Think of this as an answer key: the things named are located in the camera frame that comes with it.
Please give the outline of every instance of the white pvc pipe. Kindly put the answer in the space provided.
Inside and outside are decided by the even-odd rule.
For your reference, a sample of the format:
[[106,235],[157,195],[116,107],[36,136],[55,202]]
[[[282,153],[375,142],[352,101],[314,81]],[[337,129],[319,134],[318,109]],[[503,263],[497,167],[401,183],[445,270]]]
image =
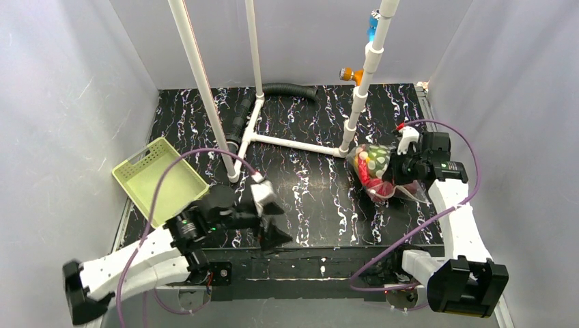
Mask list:
[[[181,41],[183,42],[183,47],[185,48],[187,59],[189,59],[189,64],[191,65],[191,70],[193,71],[193,76],[195,77],[197,88],[199,88],[199,93],[201,94],[201,99],[207,112],[209,123],[213,129],[215,139],[217,140],[217,145],[221,150],[227,150],[227,141],[225,141],[225,134],[223,133],[223,128],[221,127],[221,120],[219,119],[217,108],[213,102],[213,94],[211,93],[209,81],[207,80],[207,74],[205,73],[205,68],[203,67],[203,62],[201,60],[201,54],[199,53],[199,48],[197,47],[195,33],[193,32],[193,26],[191,25],[191,21],[187,13],[185,0],[169,0],[169,6],[171,7],[171,12],[173,13],[175,24],[179,30],[179,35],[181,36]],[[224,154],[221,156],[223,158],[223,162],[225,163],[225,169],[227,169],[229,181],[237,182],[237,180],[234,178],[235,169],[234,162],[232,161],[231,157]]]
[[[364,74],[362,75],[362,81],[360,81],[358,92],[353,94],[354,99],[358,99],[357,101],[352,102],[352,113],[350,114],[350,118],[345,122],[346,127],[350,130],[354,129],[358,124],[360,113],[366,105],[368,87],[372,83],[373,74],[380,63],[380,58],[384,52],[384,41],[386,40],[386,34],[390,27],[390,21],[396,13],[399,2],[400,0],[382,0],[380,4],[380,18],[378,19],[378,26],[376,27],[376,33],[374,34],[374,41],[371,46],[368,46],[366,49],[366,60],[364,61]],[[341,156],[345,156],[348,153],[353,138],[354,133],[344,132],[342,144],[339,147]]]
[[255,77],[255,95],[257,99],[264,97],[262,89],[262,70],[259,67],[259,51],[257,50],[257,28],[255,26],[255,10],[253,0],[245,0],[245,12],[247,15],[247,28],[249,30],[249,46],[251,47],[251,61],[253,63],[253,76]]
[[330,147],[324,147],[324,146],[319,146],[319,145],[312,145],[312,144],[305,143],[305,142],[286,140],[286,139],[275,138],[275,137],[268,137],[266,135],[258,135],[257,133],[255,133],[251,139],[252,139],[252,141],[264,142],[266,144],[290,147],[290,148],[301,149],[301,150],[308,150],[310,152],[319,152],[320,154],[326,154],[326,155],[341,157],[339,152],[338,152],[338,148],[330,148]]
[[[263,99],[257,99],[255,101],[255,106],[253,107],[253,111],[251,112],[251,117],[249,118],[249,123],[247,124],[244,132],[243,138],[241,139],[241,145],[239,146],[239,151],[237,155],[242,159],[245,158],[245,154],[247,152],[247,148],[251,143],[251,136],[253,135],[253,131],[255,130],[255,125],[257,124],[257,119],[259,117],[259,112],[262,110],[262,106],[264,105]],[[241,162],[236,161],[235,163],[235,174],[236,179],[239,179],[239,175],[241,172]]]

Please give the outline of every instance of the flexible black duct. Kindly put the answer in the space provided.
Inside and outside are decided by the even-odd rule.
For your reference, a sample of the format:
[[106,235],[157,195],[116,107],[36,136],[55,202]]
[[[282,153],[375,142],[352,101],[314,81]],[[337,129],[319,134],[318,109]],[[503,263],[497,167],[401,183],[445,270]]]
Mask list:
[[[315,94],[317,93],[316,87],[304,87],[302,85],[291,83],[266,83],[263,85],[263,90],[266,96],[294,96],[308,98],[314,101]],[[237,115],[235,116],[233,123],[231,123],[231,129],[229,130],[229,133],[225,135],[230,152],[237,154],[239,145],[241,144],[243,130],[245,128],[245,121],[247,115],[249,115],[253,109],[253,103],[255,103],[255,91],[251,90],[241,101]]]

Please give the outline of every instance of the light green plastic basket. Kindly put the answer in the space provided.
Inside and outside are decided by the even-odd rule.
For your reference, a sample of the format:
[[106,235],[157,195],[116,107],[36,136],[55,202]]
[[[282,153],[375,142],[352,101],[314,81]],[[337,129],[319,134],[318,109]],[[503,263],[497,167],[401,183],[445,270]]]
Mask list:
[[[113,169],[113,176],[147,219],[161,174],[179,156],[179,152],[165,138],[160,137]],[[163,181],[155,205],[153,228],[163,225],[189,203],[203,196],[208,189],[207,183],[191,165],[187,161],[180,161]]]

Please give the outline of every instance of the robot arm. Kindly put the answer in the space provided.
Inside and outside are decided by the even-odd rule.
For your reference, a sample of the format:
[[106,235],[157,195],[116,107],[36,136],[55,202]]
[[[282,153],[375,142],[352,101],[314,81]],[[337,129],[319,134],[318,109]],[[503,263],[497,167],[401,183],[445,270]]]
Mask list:
[[[417,141],[417,132],[412,130],[402,129],[401,141],[408,142],[400,142],[392,153],[388,178],[397,185],[422,180],[438,212],[456,206],[468,195],[468,178],[462,163],[450,161],[448,134],[426,132]],[[444,258],[405,250],[402,269],[426,287],[433,311],[489,317],[509,280],[506,266],[493,262],[469,203],[457,207],[439,223]]]
[[[150,233],[124,277],[122,299],[170,283],[202,280],[210,268],[203,243],[218,230],[252,229],[263,250],[292,241],[271,217],[283,214],[274,203],[271,183],[253,184],[251,190],[253,200],[235,206],[233,190],[213,186],[209,194],[168,220],[163,229]],[[138,246],[139,241],[97,260],[63,265],[73,325],[88,323],[115,305],[122,271]]]

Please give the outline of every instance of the bag of toys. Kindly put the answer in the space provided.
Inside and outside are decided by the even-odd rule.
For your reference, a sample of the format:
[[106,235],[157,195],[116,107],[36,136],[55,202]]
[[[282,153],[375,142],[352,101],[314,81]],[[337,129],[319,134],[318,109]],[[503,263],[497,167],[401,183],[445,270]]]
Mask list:
[[346,157],[373,202],[384,202],[390,197],[428,203],[426,192],[418,181],[402,186],[382,181],[388,169],[390,153],[395,146],[363,144],[355,147]]

